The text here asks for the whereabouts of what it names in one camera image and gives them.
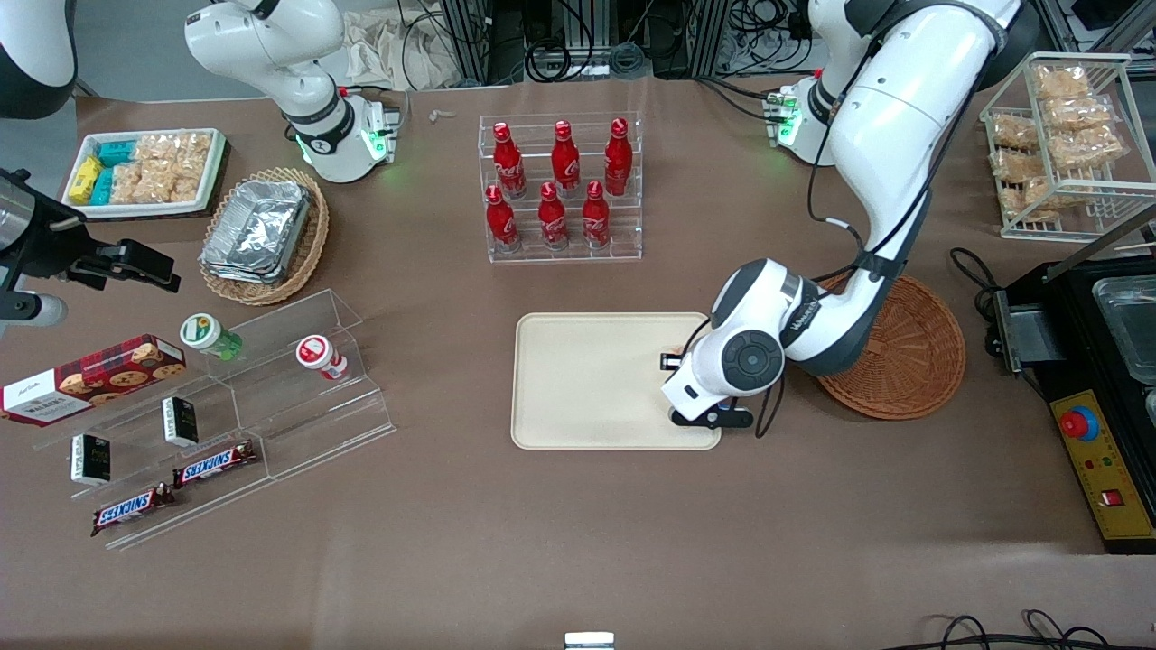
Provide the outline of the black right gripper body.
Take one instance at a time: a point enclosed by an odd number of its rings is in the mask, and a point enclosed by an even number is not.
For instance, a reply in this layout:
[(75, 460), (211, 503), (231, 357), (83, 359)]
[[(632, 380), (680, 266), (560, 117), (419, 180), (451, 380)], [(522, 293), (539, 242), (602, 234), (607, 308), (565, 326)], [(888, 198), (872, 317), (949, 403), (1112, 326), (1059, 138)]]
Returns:
[(67, 209), (45, 195), (3, 199), (3, 269), (15, 275), (57, 276), (103, 291), (121, 246), (91, 237)]

